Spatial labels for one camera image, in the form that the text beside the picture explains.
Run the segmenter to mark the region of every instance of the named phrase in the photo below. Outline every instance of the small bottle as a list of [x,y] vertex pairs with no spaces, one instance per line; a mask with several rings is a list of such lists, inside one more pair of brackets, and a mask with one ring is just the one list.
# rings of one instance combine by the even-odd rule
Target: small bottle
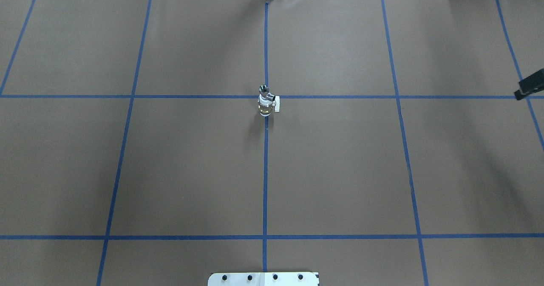
[[259,87],[259,113],[264,116],[268,117],[273,112],[274,107],[276,106],[275,102],[276,96],[274,94],[270,93],[270,89],[267,85],[261,85]]

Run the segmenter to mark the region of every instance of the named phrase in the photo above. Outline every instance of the metal bracket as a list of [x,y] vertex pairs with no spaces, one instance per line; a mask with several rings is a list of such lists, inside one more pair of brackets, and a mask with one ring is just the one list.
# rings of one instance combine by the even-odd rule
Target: metal bracket
[[319,286],[317,272],[216,273],[208,286]]

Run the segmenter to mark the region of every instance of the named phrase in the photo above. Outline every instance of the mounting plate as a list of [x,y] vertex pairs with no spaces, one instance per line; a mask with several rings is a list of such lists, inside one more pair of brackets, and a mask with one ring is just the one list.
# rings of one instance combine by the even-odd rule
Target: mounting plate
[[208,286],[319,286],[317,272],[217,273]]

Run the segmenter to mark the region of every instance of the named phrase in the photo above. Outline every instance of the grid line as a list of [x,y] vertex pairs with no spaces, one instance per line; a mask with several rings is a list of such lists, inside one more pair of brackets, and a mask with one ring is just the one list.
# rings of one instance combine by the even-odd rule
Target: grid line
[[[501,19],[501,25],[503,27],[504,37],[507,40],[508,49],[510,50],[510,55],[512,56],[513,64],[516,68],[516,72],[519,77],[519,80],[521,81],[523,80],[523,76],[521,74],[521,70],[519,69],[519,64],[517,62],[516,54],[513,51],[512,43],[510,41],[510,36],[508,35],[507,25],[504,22],[503,10],[501,9],[501,2],[499,0],[495,0],[495,3],[497,4],[497,10],[499,11],[499,18]],[[533,110],[533,105],[531,104],[531,100],[529,99],[529,97],[525,98],[525,101],[527,102],[529,112],[531,113],[533,123],[535,124],[538,140],[540,140],[540,145],[542,146],[542,150],[544,150],[544,139],[542,138],[542,132],[540,131],[540,126],[538,125],[538,120],[536,119],[535,111]]]
[[[400,107],[400,99],[509,99],[514,100],[514,96],[410,96],[410,95],[400,95],[398,91],[396,72],[394,69],[393,54],[391,48],[391,39],[389,36],[389,29],[387,24],[387,14],[385,8],[385,0],[382,2],[382,11],[383,19],[386,30],[386,38],[389,49],[389,61],[391,63],[391,70],[393,75],[393,83],[395,88],[395,95],[383,95],[383,96],[366,96],[366,95],[355,95],[355,96],[327,96],[327,95],[315,95],[315,96],[305,96],[305,95],[287,95],[282,96],[282,99],[396,99],[397,108],[399,113],[399,121],[402,132],[402,141],[405,150],[406,164],[408,168],[408,174],[410,178],[410,186],[412,192],[412,205],[414,207],[414,219],[416,220],[416,234],[369,234],[369,235],[268,235],[267,234],[267,202],[268,202],[268,118],[265,118],[265,133],[264,133],[264,174],[263,174],[263,234],[262,235],[110,235],[111,222],[113,219],[113,211],[115,207],[115,199],[117,188],[119,185],[119,178],[121,173],[121,166],[124,156],[124,150],[126,146],[126,139],[128,136],[128,128],[130,125],[130,117],[132,113],[132,107],[134,104],[134,99],[256,99],[257,96],[247,96],[247,95],[136,95],[136,85],[138,82],[138,74],[140,63],[142,59],[142,52],[144,47],[145,34],[147,29],[148,18],[151,9],[151,0],[148,0],[146,18],[144,21],[144,30],[142,31],[142,40],[140,43],[140,50],[138,55],[138,61],[136,63],[136,72],[134,75],[134,82],[132,87],[132,93],[129,95],[27,95],[27,94],[2,94],[4,87],[6,86],[6,81],[9,76],[11,66],[15,60],[17,50],[19,48],[20,42],[24,35],[27,23],[31,16],[31,12],[35,5],[36,0],[32,0],[31,6],[25,18],[25,22],[19,34],[16,46],[12,53],[10,62],[6,69],[4,79],[2,80],[2,85],[0,86],[0,98],[53,98],[53,99],[62,99],[62,98],[80,98],[80,99],[109,99],[109,98],[127,98],[130,99],[130,104],[128,108],[127,120],[125,124],[124,137],[121,145],[120,158],[117,166],[117,174],[115,178],[114,191],[112,194],[112,200],[110,204],[110,212],[108,215],[108,223],[105,235],[0,235],[0,240],[103,240],[103,251],[101,255],[101,264],[99,267],[99,276],[97,278],[97,285],[101,283],[103,268],[105,264],[105,256],[107,253],[107,245],[109,240],[262,240],[263,242],[263,270],[266,271],[266,241],[267,240],[399,240],[399,239],[417,239],[419,243],[420,257],[422,261],[422,270],[426,286],[428,285],[427,278],[427,269],[424,258],[423,251],[423,239],[471,239],[471,238],[544,238],[544,233],[482,233],[482,234],[421,234],[419,217],[417,214],[417,203],[416,196],[414,191],[414,183],[412,179],[411,167],[410,167],[410,158],[408,153],[408,145],[406,143],[406,135],[404,128],[404,121],[402,119],[402,111]],[[522,79],[521,71],[511,46],[511,42],[507,33],[507,28],[504,22],[502,15],[501,5],[499,0],[496,0],[497,8],[499,11],[499,17],[501,19],[501,24],[509,46],[513,62],[520,79]],[[268,85],[268,7],[269,4],[265,3],[265,20],[264,20],[264,79],[266,85]],[[531,112],[540,143],[544,148],[544,141],[542,139],[542,134],[538,121],[535,116],[535,112],[532,108],[530,100],[539,100],[544,99],[544,96],[531,96],[527,98],[527,103],[529,110]]]
[[[132,95],[25,95],[5,94],[0,98],[6,99],[118,99],[132,98]],[[134,95],[135,99],[257,99],[258,95]],[[282,99],[484,99],[484,100],[515,100],[509,95],[281,95]],[[531,96],[531,100],[542,100],[544,96]]]
[[[268,86],[268,3],[264,4],[264,84]],[[263,272],[268,270],[268,117],[264,118],[264,160],[263,160]]]
[[[105,235],[0,235],[0,240],[104,240]],[[373,239],[544,238],[542,232],[459,234],[310,234],[310,235],[110,235],[109,240],[373,240]]]
[[111,204],[109,207],[108,222],[105,229],[105,238],[102,247],[102,256],[100,258],[100,266],[98,276],[96,278],[96,286],[100,286],[102,282],[102,273],[104,272],[105,257],[108,251],[109,234],[111,231],[111,222],[113,220],[113,212],[115,209],[115,201],[117,199],[117,189],[119,188],[119,179],[121,177],[121,167],[123,165],[123,158],[125,156],[125,148],[127,144],[128,129],[130,127],[130,118],[132,117],[132,107],[134,107],[134,96],[136,94],[136,86],[138,86],[138,74],[140,72],[140,63],[142,61],[142,54],[144,52],[145,35],[147,31],[147,23],[149,21],[149,13],[151,11],[151,1],[147,1],[147,11],[145,14],[144,30],[142,31],[142,40],[140,41],[140,50],[138,51],[138,61],[136,62],[136,70],[134,71],[134,82],[132,83],[132,93],[130,94],[130,103],[128,104],[127,120],[125,122],[125,131],[123,133],[123,140],[121,142],[121,151],[119,154],[119,162],[117,164],[117,172],[115,174],[115,183],[113,186],[113,193],[111,194]]
[[21,32],[19,33],[19,38],[17,38],[17,42],[15,43],[15,48],[13,48],[13,53],[11,54],[11,58],[9,59],[8,67],[6,68],[4,79],[2,80],[2,85],[0,85],[0,95],[2,94],[2,92],[4,92],[4,87],[6,87],[6,82],[8,82],[8,76],[9,76],[9,72],[11,71],[11,66],[13,65],[13,62],[15,61],[15,56],[17,55],[17,51],[19,50],[19,45],[21,45],[21,40],[23,39],[23,35],[25,34],[25,30],[27,28],[28,21],[31,18],[32,9],[34,8],[35,3],[36,3],[36,0],[32,0],[31,6],[28,9],[27,16],[25,17],[25,22],[23,23]]
[[421,228],[419,225],[419,214],[417,211],[416,190],[414,189],[414,179],[412,177],[412,166],[410,165],[410,153],[408,152],[408,143],[406,142],[406,130],[404,128],[404,120],[402,119],[402,107],[400,105],[399,86],[397,84],[397,73],[395,71],[395,62],[393,58],[393,48],[391,46],[391,36],[389,34],[389,25],[387,23],[387,11],[385,7],[385,0],[381,0],[381,10],[383,12],[383,24],[385,26],[385,36],[387,39],[387,49],[389,51],[389,63],[391,65],[391,74],[393,77],[393,86],[395,89],[395,96],[397,101],[397,111],[399,114],[400,133],[402,135],[402,146],[404,147],[404,158],[406,160],[406,168],[408,169],[408,181],[410,183],[410,193],[412,196],[412,208],[414,210],[414,220],[416,223],[416,232],[418,235],[419,257],[421,261],[421,269],[423,274],[423,283],[425,286],[429,286],[429,278],[427,275],[427,262],[425,261],[425,251],[423,249],[423,239],[421,236]]

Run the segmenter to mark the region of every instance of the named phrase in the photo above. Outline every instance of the metal cap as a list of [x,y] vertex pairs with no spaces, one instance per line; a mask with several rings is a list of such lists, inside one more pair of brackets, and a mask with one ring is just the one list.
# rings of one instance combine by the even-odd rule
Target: metal cap
[[266,95],[268,95],[268,92],[270,92],[270,88],[268,88],[267,85],[261,85],[259,87],[259,93],[261,94],[261,96],[266,97]]

